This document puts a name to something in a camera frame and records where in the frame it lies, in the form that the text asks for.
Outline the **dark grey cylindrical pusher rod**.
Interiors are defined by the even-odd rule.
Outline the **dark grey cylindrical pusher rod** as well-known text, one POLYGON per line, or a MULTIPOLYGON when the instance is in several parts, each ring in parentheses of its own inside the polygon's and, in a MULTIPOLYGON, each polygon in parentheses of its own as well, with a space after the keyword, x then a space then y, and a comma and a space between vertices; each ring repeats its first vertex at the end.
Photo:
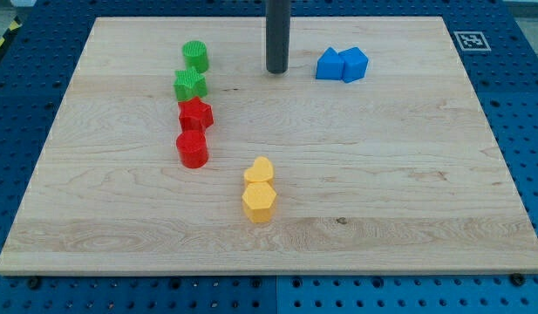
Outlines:
POLYGON ((266 1, 266 68, 273 74, 288 70, 290 16, 290 0, 266 1))

